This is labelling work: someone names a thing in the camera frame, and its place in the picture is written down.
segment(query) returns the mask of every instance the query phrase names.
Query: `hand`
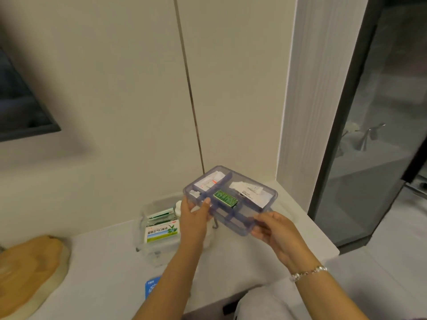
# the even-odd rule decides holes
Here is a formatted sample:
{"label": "hand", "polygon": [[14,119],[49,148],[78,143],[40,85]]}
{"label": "hand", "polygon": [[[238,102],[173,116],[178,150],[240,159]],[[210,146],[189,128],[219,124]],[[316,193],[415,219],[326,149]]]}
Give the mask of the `hand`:
{"label": "hand", "polygon": [[277,258],[296,273],[302,266],[306,267],[307,256],[314,257],[294,223],[278,212],[264,212],[255,216],[259,221],[252,229],[252,236],[270,245]]}
{"label": "hand", "polygon": [[203,240],[206,236],[206,225],[212,216],[209,214],[211,199],[206,198],[200,209],[190,212],[195,204],[188,202],[184,196],[181,203],[181,244],[183,247],[203,247]]}

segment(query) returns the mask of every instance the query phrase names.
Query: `bracelet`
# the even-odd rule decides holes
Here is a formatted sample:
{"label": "bracelet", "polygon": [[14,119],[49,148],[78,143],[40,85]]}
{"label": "bracelet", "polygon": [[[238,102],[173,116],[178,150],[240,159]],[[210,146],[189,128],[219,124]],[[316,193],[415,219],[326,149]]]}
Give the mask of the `bracelet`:
{"label": "bracelet", "polygon": [[313,270],[309,270],[308,272],[302,272],[302,273],[297,273],[297,274],[292,274],[291,275],[291,282],[295,283],[297,280],[301,279],[303,276],[309,275],[309,274],[313,274],[313,273],[318,273],[321,272],[322,270],[324,271],[328,271],[328,269],[325,266],[318,266]]}

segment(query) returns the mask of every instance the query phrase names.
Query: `clear plastic box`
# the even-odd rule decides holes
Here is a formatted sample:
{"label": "clear plastic box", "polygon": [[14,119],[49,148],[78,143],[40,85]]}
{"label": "clear plastic box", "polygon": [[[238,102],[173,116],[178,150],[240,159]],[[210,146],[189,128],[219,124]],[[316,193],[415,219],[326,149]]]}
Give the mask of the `clear plastic box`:
{"label": "clear plastic box", "polygon": [[150,204],[146,204],[142,208],[141,217],[135,220],[134,226],[134,244],[136,250],[143,253],[148,260],[154,266],[161,266],[169,263],[173,255],[178,249],[181,241],[181,234],[177,234],[171,237],[162,238],[153,242],[144,242],[145,228],[149,224],[148,216],[164,211],[170,208],[174,208],[176,202],[182,200],[182,195],[173,195],[157,201],[153,201]]}
{"label": "clear plastic box", "polygon": [[[225,176],[212,185],[211,188],[203,190],[198,187],[195,183],[203,180],[212,173],[219,171],[225,174]],[[246,182],[254,186],[260,186],[263,188],[263,191],[271,195],[270,200],[264,207],[260,207],[251,201],[249,198],[243,196],[236,189],[230,188],[232,182]],[[219,199],[215,194],[221,190],[227,195],[231,196],[233,199],[238,202],[232,207],[224,203],[223,200]],[[193,196],[190,191],[200,192],[199,197]],[[250,179],[238,172],[228,169],[224,166],[216,166],[210,171],[206,172],[203,176],[196,179],[194,182],[191,182],[188,186],[184,188],[184,194],[186,197],[197,205],[201,205],[203,200],[207,197],[211,198],[211,209],[209,212],[213,215],[219,222],[223,223],[225,226],[230,228],[232,231],[236,232],[241,236],[246,236],[252,230],[255,225],[254,215],[270,211],[270,206],[276,200],[278,193],[264,184],[261,184],[257,181]]]}

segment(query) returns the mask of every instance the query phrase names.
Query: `green medicine packet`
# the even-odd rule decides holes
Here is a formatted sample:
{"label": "green medicine packet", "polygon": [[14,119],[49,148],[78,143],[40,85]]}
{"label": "green medicine packet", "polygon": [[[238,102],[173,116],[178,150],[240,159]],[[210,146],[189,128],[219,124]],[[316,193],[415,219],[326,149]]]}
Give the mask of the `green medicine packet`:
{"label": "green medicine packet", "polygon": [[229,207],[234,208],[236,204],[238,204],[238,200],[234,197],[232,197],[230,194],[225,193],[224,191],[219,190],[214,195],[217,199],[221,200],[225,204],[227,204]]}

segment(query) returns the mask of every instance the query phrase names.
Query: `beige wall panel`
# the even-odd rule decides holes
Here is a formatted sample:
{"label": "beige wall panel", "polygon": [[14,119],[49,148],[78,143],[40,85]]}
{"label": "beige wall panel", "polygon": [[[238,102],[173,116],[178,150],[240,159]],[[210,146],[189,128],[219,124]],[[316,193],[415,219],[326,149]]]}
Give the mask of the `beige wall panel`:
{"label": "beige wall panel", "polygon": [[277,181],[308,211],[367,0],[298,0]]}
{"label": "beige wall panel", "polygon": [[0,143],[0,244],[133,219],[201,174],[173,0],[0,2],[63,129]]}
{"label": "beige wall panel", "polygon": [[205,170],[275,178],[296,0],[178,0]]}

